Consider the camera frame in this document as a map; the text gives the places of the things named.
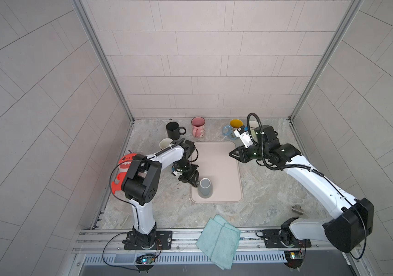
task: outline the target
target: pink mug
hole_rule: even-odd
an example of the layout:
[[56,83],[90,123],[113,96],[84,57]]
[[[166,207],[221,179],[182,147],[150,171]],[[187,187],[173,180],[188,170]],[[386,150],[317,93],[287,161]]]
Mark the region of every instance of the pink mug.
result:
[[195,117],[192,119],[192,134],[196,138],[202,138],[204,136],[204,124],[206,120],[202,117]]

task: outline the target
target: beige tray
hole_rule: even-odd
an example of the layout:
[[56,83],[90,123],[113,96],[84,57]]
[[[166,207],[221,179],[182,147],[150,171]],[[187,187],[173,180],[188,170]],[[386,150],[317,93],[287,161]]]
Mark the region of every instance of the beige tray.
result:
[[199,179],[208,178],[213,185],[209,198],[198,195],[197,188],[191,186],[190,199],[193,202],[239,202],[242,200],[242,185],[238,161],[229,156],[235,149],[233,142],[195,142],[199,152],[197,164]]

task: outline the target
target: teal cloth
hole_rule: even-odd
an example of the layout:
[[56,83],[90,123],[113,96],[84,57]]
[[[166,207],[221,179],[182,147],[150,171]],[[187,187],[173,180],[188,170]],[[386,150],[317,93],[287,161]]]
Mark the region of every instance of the teal cloth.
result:
[[197,247],[221,269],[231,269],[241,231],[222,216],[210,219],[196,242]]

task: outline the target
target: gray tile wall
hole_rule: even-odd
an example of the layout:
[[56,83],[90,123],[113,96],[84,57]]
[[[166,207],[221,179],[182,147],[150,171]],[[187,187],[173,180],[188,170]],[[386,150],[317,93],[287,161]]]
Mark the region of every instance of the gray tile wall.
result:
[[82,3],[134,116],[172,118],[289,116],[349,1]]
[[315,166],[373,202],[367,256],[393,275],[393,0],[365,0],[294,125]]
[[128,127],[69,0],[0,0],[0,275],[56,275]]

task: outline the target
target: black mug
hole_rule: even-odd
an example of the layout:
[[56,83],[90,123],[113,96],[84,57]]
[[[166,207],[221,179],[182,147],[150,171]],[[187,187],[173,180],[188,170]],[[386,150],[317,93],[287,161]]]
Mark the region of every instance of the black mug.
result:
[[180,135],[186,134],[186,129],[182,126],[179,126],[177,122],[170,122],[166,125],[167,137],[172,140],[180,139]]

